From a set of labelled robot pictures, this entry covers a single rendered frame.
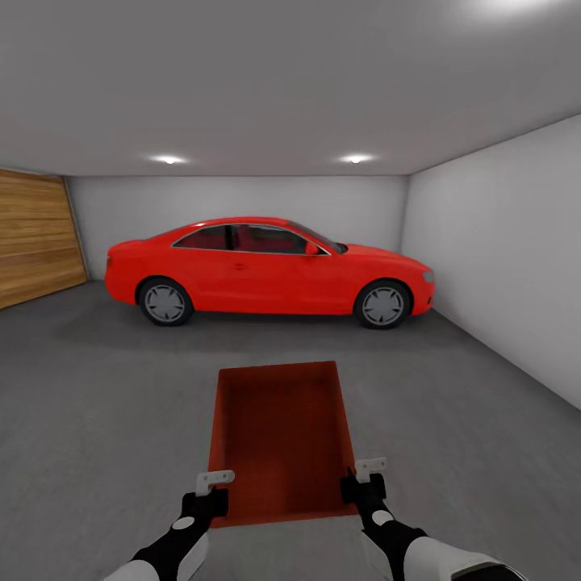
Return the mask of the storage box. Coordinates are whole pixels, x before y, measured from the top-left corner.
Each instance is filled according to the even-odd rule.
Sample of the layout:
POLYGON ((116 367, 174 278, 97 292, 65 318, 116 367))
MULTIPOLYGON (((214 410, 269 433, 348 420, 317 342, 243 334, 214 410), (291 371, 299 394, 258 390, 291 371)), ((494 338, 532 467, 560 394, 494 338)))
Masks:
POLYGON ((336 361, 220 369, 208 471, 233 470, 228 514, 209 529, 358 515, 336 361))

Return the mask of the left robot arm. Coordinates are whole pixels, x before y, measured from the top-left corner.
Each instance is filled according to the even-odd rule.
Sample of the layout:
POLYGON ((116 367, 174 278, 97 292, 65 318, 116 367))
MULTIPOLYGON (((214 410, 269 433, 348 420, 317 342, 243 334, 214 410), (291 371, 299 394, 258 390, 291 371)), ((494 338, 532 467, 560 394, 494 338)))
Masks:
POLYGON ((207 555, 209 524, 228 514, 228 489, 212 487, 234 479, 233 470, 200 473, 196 492, 182 497, 182 514, 169 532, 102 581, 188 581, 207 555))

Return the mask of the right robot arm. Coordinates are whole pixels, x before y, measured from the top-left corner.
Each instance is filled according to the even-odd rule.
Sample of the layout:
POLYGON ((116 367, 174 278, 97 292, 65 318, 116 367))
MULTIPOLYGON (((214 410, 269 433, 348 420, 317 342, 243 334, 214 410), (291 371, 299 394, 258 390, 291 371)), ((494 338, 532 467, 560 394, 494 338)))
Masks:
POLYGON ((354 461, 354 467, 356 475, 341 478, 342 502, 357 505, 366 557, 388 581, 529 581, 506 563, 457 549, 396 521, 382 501, 387 497, 383 476, 370 474, 388 470, 388 458, 354 461))

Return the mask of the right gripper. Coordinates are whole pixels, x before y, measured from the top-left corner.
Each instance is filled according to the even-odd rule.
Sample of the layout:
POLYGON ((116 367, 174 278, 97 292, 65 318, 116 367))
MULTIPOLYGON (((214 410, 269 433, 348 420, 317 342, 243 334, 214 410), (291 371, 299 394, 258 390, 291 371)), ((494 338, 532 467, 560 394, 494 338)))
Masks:
POLYGON ((380 473, 370 474, 369 483, 359 483, 356 475, 349 474, 341 478, 341 497, 344 504, 355 504, 359 510, 360 501, 367 495, 377 495, 386 498, 384 478, 380 473))

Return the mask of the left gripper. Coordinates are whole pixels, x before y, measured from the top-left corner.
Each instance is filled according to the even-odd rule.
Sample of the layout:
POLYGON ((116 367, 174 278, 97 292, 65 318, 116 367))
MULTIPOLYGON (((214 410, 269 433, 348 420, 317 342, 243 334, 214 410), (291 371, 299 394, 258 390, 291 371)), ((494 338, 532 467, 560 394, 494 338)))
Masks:
POLYGON ((192 492, 182 497, 182 512, 200 505, 208 510, 210 523, 214 517, 226 516, 228 514, 228 489, 212 488, 207 496, 196 496, 195 492, 192 492))

